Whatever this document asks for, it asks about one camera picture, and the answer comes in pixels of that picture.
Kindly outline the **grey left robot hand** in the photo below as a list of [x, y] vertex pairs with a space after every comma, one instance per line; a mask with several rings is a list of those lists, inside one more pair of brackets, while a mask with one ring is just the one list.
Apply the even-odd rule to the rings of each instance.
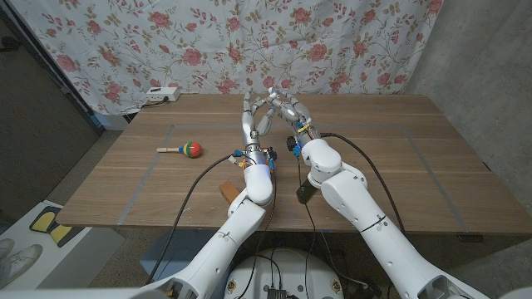
[[268, 164], [264, 158], [264, 152], [261, 150], [259, 137], [265, 136], [272, 126], [272, 119], [275, 114], [275, 108], [271, 105], [266, 115], [255, 125], [254, 113], [258, 108], [267, 103], [266, 100], [257, 98], [256, 102], [251, 101], [253, 88], [249, 87], [244, 94], [243, 114], [241, 118], [242, 140], [244, 145], [244, 166], [250, 167], [256, 164]]

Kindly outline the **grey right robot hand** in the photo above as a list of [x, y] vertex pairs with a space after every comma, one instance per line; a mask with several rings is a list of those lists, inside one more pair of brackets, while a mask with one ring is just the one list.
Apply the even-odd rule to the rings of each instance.
[[269, 87], [268, 93], [267, 102], [278, 110], [278, 116], [293, 129], [293, 137], [301, 148], [308, 142], [321, 138], [313, 125], [309, 109], [296, 96], [273, 87]]

